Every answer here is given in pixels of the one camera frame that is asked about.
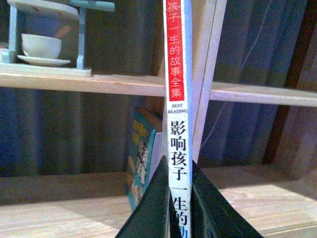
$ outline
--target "white cup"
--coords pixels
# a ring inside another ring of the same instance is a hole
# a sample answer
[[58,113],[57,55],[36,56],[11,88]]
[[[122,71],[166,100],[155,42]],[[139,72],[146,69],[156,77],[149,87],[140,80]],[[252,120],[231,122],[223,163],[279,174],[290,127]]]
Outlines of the white cup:
[[61,39],[22,34],[22,50],[26,56],[57,59],[61,50]]

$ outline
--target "book cover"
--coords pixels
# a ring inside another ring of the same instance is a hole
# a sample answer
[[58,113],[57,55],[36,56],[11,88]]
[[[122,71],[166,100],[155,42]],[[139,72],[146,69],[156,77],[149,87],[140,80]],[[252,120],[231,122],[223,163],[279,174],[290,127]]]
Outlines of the book cover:
[[136,108],[127,168],[127,194],[132,210],[139,204],[149,183],[153,145],[158,132],[162,132],[161,119],[147,109]]

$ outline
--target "book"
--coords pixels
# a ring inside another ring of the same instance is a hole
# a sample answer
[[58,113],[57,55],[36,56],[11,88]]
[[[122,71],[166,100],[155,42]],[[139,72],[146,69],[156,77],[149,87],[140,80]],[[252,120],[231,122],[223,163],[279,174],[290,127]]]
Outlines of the book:
[[127,194],[132,210],[158,166],[163,152],[161,139],[162,120],[145,108],[136,108],[127,166]]

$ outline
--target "red label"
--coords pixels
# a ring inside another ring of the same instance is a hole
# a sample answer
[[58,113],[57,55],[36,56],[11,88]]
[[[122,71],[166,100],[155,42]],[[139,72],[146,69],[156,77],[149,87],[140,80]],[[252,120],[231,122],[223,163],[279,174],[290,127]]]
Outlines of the red label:
[[180,0],[166,0],[169,100],[184,100],[182,12]]

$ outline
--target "wooden shelf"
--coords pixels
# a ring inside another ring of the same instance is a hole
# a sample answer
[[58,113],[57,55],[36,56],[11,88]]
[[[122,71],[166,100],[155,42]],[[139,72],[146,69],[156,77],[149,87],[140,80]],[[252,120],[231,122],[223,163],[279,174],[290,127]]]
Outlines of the wooden shelf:
[[[0,87],[13,88],[163,97],[164,84],[165,81],[156,76],[93,74],[76,77],[0,72]],[[317,93],[219,82],[212,83],[210,100],[317,107]]]
[[[203,170],[264,237],[316,237],[317,194],[303,181],[274,166]],[[0,178],[0,189],[1,237],[112,238],[131,214],[125,173]]]

